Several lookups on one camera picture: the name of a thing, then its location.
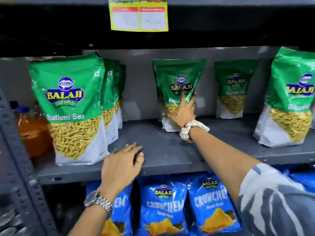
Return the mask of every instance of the shirt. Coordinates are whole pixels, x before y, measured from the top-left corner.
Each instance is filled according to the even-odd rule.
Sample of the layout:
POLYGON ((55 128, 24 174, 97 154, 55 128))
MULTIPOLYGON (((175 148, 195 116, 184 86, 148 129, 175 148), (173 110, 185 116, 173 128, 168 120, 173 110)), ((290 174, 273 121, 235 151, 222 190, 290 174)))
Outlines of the shirt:
POLYGON ((238 207, 254 236, 315 235, 315 194, 267 164, 247 173, 238 207))

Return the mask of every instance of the watch face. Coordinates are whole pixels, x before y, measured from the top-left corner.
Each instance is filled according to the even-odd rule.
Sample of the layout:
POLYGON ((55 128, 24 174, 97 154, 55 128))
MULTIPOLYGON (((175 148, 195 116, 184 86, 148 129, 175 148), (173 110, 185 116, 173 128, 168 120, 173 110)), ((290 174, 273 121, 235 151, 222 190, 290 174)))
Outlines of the watch face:
POLYGON ((84 206, 88 207, 96 201, 97 191, 92 191, 84 201, 84 206))

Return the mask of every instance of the hand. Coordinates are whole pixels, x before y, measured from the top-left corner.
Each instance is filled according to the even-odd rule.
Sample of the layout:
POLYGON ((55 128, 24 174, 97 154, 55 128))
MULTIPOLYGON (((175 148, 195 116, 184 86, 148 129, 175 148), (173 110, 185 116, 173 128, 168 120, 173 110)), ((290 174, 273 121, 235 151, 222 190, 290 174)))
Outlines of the hand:
POLYGON ((179 104, 179 110, 177 112, 177 115, 164 113, 163 116, 171 119, 178 126, 184 127, 186 125, 186 123, 188 123, 191 120, 195 120, 195 118, 196 118, 196 115, 194 114, 195 97, 196 97, 196 94, 194 94, 192 96, 191 100, 189 101, 189 103, 186 104, 185 91, 182 91, 181 92, 181 98, 180 98, 180 104, 179 104))
POLYGON ((111 153, 104 159, 102 182, 98 190, 111 203, 139 174, 144 162, 142 146, 126 145, 121 151, 111 153))

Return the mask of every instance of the metal watch strap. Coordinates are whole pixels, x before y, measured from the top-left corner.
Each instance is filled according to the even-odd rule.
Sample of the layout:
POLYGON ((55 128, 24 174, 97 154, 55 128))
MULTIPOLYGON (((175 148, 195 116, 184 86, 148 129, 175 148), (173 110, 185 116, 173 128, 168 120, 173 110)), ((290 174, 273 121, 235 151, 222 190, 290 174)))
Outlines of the metal watch strap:
POLYGON ((113 204, 102 195, 99 195, 93 204, 102 206, 107 211, 107 217, 109 218, 111 216, 113 204))

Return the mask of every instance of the person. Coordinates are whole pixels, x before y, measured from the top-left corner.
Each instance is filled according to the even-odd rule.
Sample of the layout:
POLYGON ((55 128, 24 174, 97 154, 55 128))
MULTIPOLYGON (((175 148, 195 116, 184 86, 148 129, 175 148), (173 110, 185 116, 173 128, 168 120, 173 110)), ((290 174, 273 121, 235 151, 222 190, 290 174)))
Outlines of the person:
MULTIPOLYGON (((185 127, 187 122, 195 120, 194 99, 195 96, 186 104, 182 94, 177 115, 164 116, 185 127)), ((252 235, 314 235, 315 194, 306 192, 301 184, 199 127, 192 127, 189 136, 226 186, 252 235)), ((145 159, 141 149, 136 143, 126 145, 104 160, 99 192, 110 202, 139 174, 145 159)), ((102 207, 87 207, 69 236, 99 236, 106 217, 107 212, 102 207)))

